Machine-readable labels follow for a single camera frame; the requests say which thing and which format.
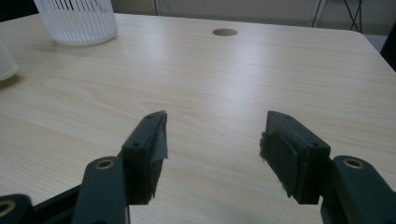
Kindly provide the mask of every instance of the wooden table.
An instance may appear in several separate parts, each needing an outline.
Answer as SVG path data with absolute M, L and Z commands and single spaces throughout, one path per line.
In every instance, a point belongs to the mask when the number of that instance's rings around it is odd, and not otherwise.
M 132 223 L 320 223 L 259 156 L 268 110 L 370 162 L 396 189 L 396 75 L 363 35 L 116 15 L 119 34 L 74 48 L 39 16 L 0 23 L 19 73 L 0 83 L 0 193 L 34 204 L 117 155 L 147 114 L 168 113 L 157 197 Z M 219 28 L 235 29 L 217 36 Z

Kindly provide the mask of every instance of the white plastic basket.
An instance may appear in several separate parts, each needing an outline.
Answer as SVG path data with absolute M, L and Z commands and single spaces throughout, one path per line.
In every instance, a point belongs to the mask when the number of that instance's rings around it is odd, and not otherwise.
M 117 34 L 110 0 L 35 0 L 52 38 L 61 44 L 87 46 Z
M 17 64 L 0 41 L 0 81 L 12 77 L 17 71 Z

